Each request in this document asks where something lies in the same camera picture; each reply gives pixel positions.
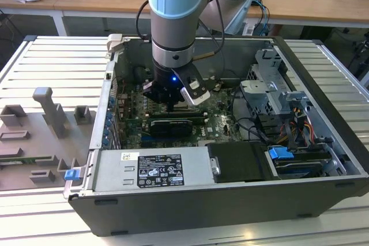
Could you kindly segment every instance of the wooden table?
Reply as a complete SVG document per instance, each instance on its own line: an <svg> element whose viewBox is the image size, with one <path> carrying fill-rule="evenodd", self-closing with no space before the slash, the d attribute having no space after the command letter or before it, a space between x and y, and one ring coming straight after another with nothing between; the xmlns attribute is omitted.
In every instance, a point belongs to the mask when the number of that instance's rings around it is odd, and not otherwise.
<svg viewBox="0 0 369 246"><path fill-rule="evenodd" d="M8 14L51 16L60 36L68 34L64 17L134 18L145 0L41 0L21 4L0 0L0 9ZM271 24L326 27L369 27L369 0L263 0L270 10ZM149 8L141 15L149 18ZM246 22L254 25L260 18L259 7L251 7Z"/></svg>

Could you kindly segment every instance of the cable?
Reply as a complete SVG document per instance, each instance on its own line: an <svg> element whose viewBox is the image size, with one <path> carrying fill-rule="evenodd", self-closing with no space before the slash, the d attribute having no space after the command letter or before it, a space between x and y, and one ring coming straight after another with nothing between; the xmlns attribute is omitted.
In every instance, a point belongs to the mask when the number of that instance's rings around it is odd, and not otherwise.
<svg viewBox="0 0 369 246"><path fill-rule="evenodd" d="M255 135L256 137L258 137L262 142L264 142L264 139L258 134L256 133L255 131L251 130L251 128L253 128L254 126L250 127L250 128L247 128L245 127L244 125L242 125L241 123L238 123L238 126L240 126L242 129L244 129L245 131L247 131L248 133L252 133L253 135Z"/></svg>
<svg viewBox="0 0 369 246"><path fill-rule="evenodd" d="M136 26L136 33L137 35L142 39L142 40L146 40L147 37L144 37L141 33L140 33L140 30L138 29L138 20L140 19L140 15L144 9L144 7L149 3L148 0L146 0L142 5L141 7L139 8L138 12L137 12L137 15L136 15L136 19L135 19L135 26Z"/></svg>
<svg viewBox="0 0 369 246"><path fill-rule="evenodd" d="M263 0L253 0L255 3L257 3L259 6L260 6L260 9L261 9L261 18L260 20L258 21L258 23L256 24L255 28L254 29L257 29L259 26L260 26L260 23L262 22L263 18L264 18L264 15L265 15L265 23L264 23L264 26L263 26L263 29L261 30L260 32L260 36L264 33L264 30L265 28L267 30L269 30L268 28L268 22L269 22L269 19L270 19L270 11L269 11L269 8L266 7L264 4L263 4Z"/></svg>
<svg viewBox="0 0 369 246"><path fill-rule="evenodd" d="M261 17L260 17L260 20L258 21L258 23L256 24L256 26L254 27L254 29L257 29L261 23L261 21L263 20L264 18L264 9L261 5L260 6L260 9L261 9Z"/></svg>
<svg viewBox="0 0 369 246"><path fill-rule="evenodd" d="M223 16L221 14L221 9L220 9L220 4L219 4L219 0L215 0L216 3L217 3L217 7L218 7L218 12L219 12L219 17L220 17L220 23L221 23L221 44L220 46L218 47L217 50L213 51L213 52L209 52L209 53L205 53L205 54L202 54L202 55L198 55L198 56L195 56L193 58L193 61L195 60L201 60L201 59L205 59L205 58L208 58L208 57L211 57L211 56L214 56L215 54L217 54L224 46L224 41L225 41L225 37L224 37L224 21L223 21Z"/></svg>
<svg viewBox="0 0 369 246"><path fill-rule="evenodd" d="M19 29L15 26L15 24L10 20L10 18L7 16L7 14L5 14L1 9L0 12L7 18L7 20L12 24L12 26L14 27L14 29L19 33L19 35L21 35L22 37L24 37L23 33L21 31L19 31Z"/></svg>
<svg viewBox="0 0 369 246"><path fill-rule="evenodd" d="M214 42L216 47L219 48L219 44L218 44L217 40L215 39L215 37L210 32L209 28L202 22L202 20L199 19L198 21L199 21L200 25L203 27L203 29L205 29L205 31L208 33L208 35L212 38L212 41ZM219 52L220 52L221 62L223 64L221 74L219 74L219 79L220 79L223 76L224 72L225 72L225 60L224 60L223 51L220 50Z"/></svg>
<svg viewBox="0 0 369 246"><path fill-rule="evenodd" d="M267 16L267 18L268 18L268 19L266 20L266 23L264 24L264 28L263 28L263 30L261 30L261 35L262 35L262 33L264 32L264 29L265 29L265 28L269 31L268 23L269 23L269 19L270 19L270 11L269 11L268 7L266 7L265 5L264 5L264 7L265 7L265 9L268 11L268 16Z"/></svg>
<svg viewBox="0 0 369 246"><path fill-rule="evenodd" d="M219 0L215 0L215 1L217 2L218 13L219 13L219 18L220 18L220 23L221 23L221 44L220 44L220 47L214 52L214 54L217 54L224 46L225 37L224 37L224 21L223 21L223 16L221 14Z"/></svg>
<svg viewBox="0 0 369 246"><path fill-rule="evenodd" d="M251 127L250 127L250 130L251 130L252 128L255 128L255 130L256 130L256 131L258 131L258 129L256 128L256 126L255 126L255 125L251 126Z"/></svg>

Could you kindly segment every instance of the gray plastic part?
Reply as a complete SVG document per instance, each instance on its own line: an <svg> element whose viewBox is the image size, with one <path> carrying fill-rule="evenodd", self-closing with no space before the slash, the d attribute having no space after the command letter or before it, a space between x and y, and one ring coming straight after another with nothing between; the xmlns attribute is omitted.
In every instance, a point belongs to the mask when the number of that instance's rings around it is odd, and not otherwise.
<svg viewBox="0 0 369 246"><path fill-rule="evenodd" d="M63 107L58 103L58 104L54 104L56 109L57 109L57 116L58 119L61 120L63 123L65 122L65 120L67 119ZM42 117L44 117L44 120L46 122L47 125L50 125L50 122L47 120L47 116L46 115L42 115Z"/></svg>
<svg viewBox="0 0 369 246"><path fill-rule="evenodd" d="M14 158L20 157L23 155L22 148L8 148L8 149L0 149L0 158Z"/></svg>
<svg viewBox="0 0 369 246"><path fill-rule="evenodd" d="M60 174L60 177L64 179L65 172L68 169L71 169L73 167L78 167L78 166L80 166L80 165L79 165L78 161L75 158L72 160L70 167L65 163L65 160L63 160L61 158L60 161L59 161L59 164L58 164L57 172Z"/></svg>
<svg viewBox="0 0 369 246"><path fill-rule="evenodd" d="M6 127L19 127L21 123L18 118L27 116L21 105L6 105L0 113L0 119Z"/></svg>
<svg viewBox="0 0 369 246"><path fill-rule="evenodd" d="M28 131L9 131L0 133L0 141L20 141L23 139L29 139L30 133Z"/></svg>
<svg viewBox="0 0 369 246"><path fill-rule="evenodd" d="M41 104L45 112L47 121L50 123L57 137L63 138L65 134L65 128L63 125L65 121L65 114L63 112L64 116L63 117L60 116L60 109L57 109L55 107L55 104L51 99L51 95L52 95L51 88L41 87L35 89L32 98Z"/></svg>
<svg viewBox="0 0 369 246"><path fill-rule="evenodd" d="M65 160L62 158L59 161L57 172L60 174L60 177L64 178L65 172L70 169L69 166L65 163Z"/></svg>
<svg viewBox="0 0 369 246"><path fill-rule="evenodd" d="M29 178L34 183L47 183L55 181L55 175L51 172L50 169L48 170L32 170L31 175Z"/></svg>
<svg viewBox="0 0 369 246"><path fill-rule="evenodd" d="M88 106L76 106L74 109L74 118L76 119L77 125L90 124L91 113Z"/></svg>
<svg viewBox="0 0 369 246"><path fill-rule="evenodd" d="M59 160L55 155L53 155L53 156L51 156L51 158L48 158L48 159L35 160L35 163L38 166L45 166L45 165L52 166L52 165L58 165Z"/></svg>
<svg viewBox="0 0 369 246"><path fill-rule="evenodd" d="M37 39L37 35L26 35L23 41L35 41Z"/></svg>

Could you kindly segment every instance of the blue plastic clip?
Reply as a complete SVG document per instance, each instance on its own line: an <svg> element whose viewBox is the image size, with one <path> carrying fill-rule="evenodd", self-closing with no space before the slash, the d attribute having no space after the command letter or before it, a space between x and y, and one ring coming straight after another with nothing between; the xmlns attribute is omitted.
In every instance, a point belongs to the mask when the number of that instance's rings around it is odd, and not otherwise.
<svg viewBox="0 0 369 246"><path fill-rule="evenodd" d="M269 154L274 160L275 158L294 158L295 156L287 151L287 147L273 147L269 150Z"/></svg>
<svg viewBox="0 0 369 246"><path fill-rule="evenodd" d="M64 180L66 181L78 181L80 179L80 169L69 169L65 172Z"/></svg>

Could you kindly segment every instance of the electronic component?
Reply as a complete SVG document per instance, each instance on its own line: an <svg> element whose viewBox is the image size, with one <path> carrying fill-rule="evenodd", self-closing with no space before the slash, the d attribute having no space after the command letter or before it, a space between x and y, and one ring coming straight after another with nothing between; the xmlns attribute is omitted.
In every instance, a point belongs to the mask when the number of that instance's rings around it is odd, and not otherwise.
<svg viewBox="0 0 369 246"><path fill-rule="evenodd" d="M214 176L216 183L273 179L264 153L266 147L259 142L211 143L208 150L220 169L220 174Z"/></svg>
<svg viewBox="0 0 369 246"><path fill-rule="evenodd" d="M312 149L298 148L293 153L289 152L287 147L271 147L268 152L281 177L293 175L296 178L307 174L309 177L319 176L319 171L332 159L332 155L324 150L323 144L316 145Z"/></svg>
<svg viewBox="0 0 369 246"><path fill-rule="evenodd" d="M154 138L179 138L192 134L192 122L189 120L155 120L149 127Z"/></svg>

